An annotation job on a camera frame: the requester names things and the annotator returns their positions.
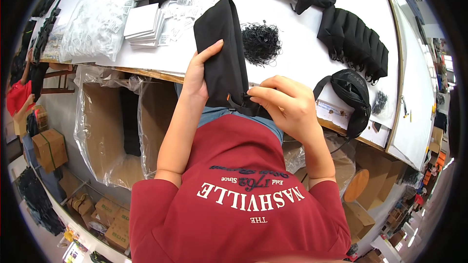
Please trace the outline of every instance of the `stack of black bags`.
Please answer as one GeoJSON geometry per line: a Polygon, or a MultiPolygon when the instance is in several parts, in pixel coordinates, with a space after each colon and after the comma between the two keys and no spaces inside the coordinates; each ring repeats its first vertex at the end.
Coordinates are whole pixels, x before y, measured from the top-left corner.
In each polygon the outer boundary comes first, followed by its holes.
{"type": "Polygon", "coordinates": [[[328,48],[330,58],[357,71],[366,69],[372,85],[387,76],[389,51],[379,35],[354,13],[334,5],[324,9],[317,35],[328,48]]]}
{"type": "Polygon", "coordinates": [[[27,167],[21,173],[18,178],[18,188],[35,223],[42,225],[55,236],[65,231],[65,227],[52,208],[47,193],[31,167],[27,167]]]}

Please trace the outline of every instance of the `white table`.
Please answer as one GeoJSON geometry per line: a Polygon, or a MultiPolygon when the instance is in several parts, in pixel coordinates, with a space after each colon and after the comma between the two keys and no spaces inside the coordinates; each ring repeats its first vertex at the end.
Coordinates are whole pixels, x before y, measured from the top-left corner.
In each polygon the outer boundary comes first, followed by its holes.
{"type": "MultiPolygon", "coordinates": [[[[62,10],[56,25],[68,22],[78,1],[60,2],[58,6],[62,10]]],[[[267,24],[275,24],[281,30],[279,36],[283,42],[283,53],[277,57],[273,66],[256,67],[246,62],[249,82],[259,84],[264,79],[278,74],[314,88],[323,77],[347,68],[346,64],[332,61],[325,45],[316,37],[322,19],[322,9],[312,6],[301,15],[297,15],[289,6],[289,3],[295,5],[296,0],[233,1],[236,3],[241,22],[265,20],[267,24]]],[[[388,0],[337,0],[336,7],[349,10],[359,16],[369,28],[379,34],[381,41],[389,50],[388,76],[380,79],[375,86],[368,84],[368,89],[371,104],[378,91],[382,90],[388,94],[390,113],[384,118],[372,114],[368,127],[359,137],[360,141],[383,150],[389,132],[394,126],[398,88],[398,47],[390,3],[388,0]],[[373,121],[383,125],[378,133],[371,126],[373,121]]],[[[41,25],[38,21],[35,30],[41,25]]],[[[182,82],[195,50],[195,38],[191,29],[186,30],[173,45],[166,47],[132,50],[129,43],[124,41],[115,62],[104,57],[73,59],[72,62],[93,62],[95,65],[182,82]]],[[[353,108],[336,96],[330,84],[324,87],[318,99],[317,114],[321,125],[338,132],[345,132],[353,108]]]]}

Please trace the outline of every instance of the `stool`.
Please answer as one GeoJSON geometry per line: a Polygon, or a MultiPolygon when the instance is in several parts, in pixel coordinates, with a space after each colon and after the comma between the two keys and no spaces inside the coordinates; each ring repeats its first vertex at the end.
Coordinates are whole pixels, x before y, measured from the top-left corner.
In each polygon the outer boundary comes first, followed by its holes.
{"type": "Polygon", "coordinates": [[[353,202],[356,200],[356,198],[361,195],[362,191],[364,191],[367,182],[369,182],[369,171],[366,169],[358,170],[348,184],[348,188],[346,188],[343,195],[343,200],[345,202],[353,202]]]}
{"type": "Polygon", "coordinates": [[[73,93],[75,92],[75,89],[69,90],[67,89],[67,75],[68,74],[73,74],[76,73],[76,70],[73,71],[68,71],[68,70],[62,70],[62,71],[56,71],[56,72],[51,72],[51,73],[46,73],[44,78],[49,78],[49,77],[54,77],[58,76],[58,87],[57,88],[51,88],[51,89],[42,89],[41,94],[61,94],[61,93],[73,93]],[[62,76],[65,76],[64,82],[63,82],[63,87],[60,87],[60,83],[62,82],[62,76]]]}

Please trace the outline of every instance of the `open cardboard box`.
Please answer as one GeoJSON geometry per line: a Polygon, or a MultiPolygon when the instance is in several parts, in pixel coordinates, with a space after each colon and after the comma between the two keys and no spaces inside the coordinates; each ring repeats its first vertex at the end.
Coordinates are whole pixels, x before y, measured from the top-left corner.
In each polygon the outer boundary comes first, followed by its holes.
{"type": "Polygon", "coordinates": [[[369,171],[369,182],[356,199],[364,209],[369,210],[385,201],[404,163],[364,144],[356,146],[356,163],[369,171]]]}
{"type": "Polygon", "coordinates": [[[78,141],[84,145],[81,154],[97,181],[131,189],[137,181],[154,176],[177,94],[171,82],[157,80],[142,84],[138,101],[142,155],[137,157],[124,150],[122,110],[125,108],[121,106],[119,89],[105,86],[105,81],[83,84],[83,101],[78,104],[82,105],[83,118],[77,122],[77,128],[81,131],[79,136],[85,137],[78,141]]]}
{"type": "Polygon", "coordinates": [[[359,242],[375,225],[366,210],[357,203],[343,203],[344,214],[350,228],[351,244],[359,242]]]}

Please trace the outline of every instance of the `person's left hand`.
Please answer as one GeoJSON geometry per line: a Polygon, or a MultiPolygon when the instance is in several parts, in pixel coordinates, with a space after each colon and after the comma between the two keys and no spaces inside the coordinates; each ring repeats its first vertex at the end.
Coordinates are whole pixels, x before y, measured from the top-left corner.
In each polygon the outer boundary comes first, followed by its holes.
{"type": "Polygon", "coordinates": [[[182,86],[182,95],[199,98],[206,103],[208,100],[208,91],[206,89],[206,82],[203,78],[205,72],[205,61],[211,56],[216,55],[223,48],[223,39],[209,46],[200,54],[195,52],[192,60],[190,61],[187,72],[185,73],[184,84],[182,86]]]}

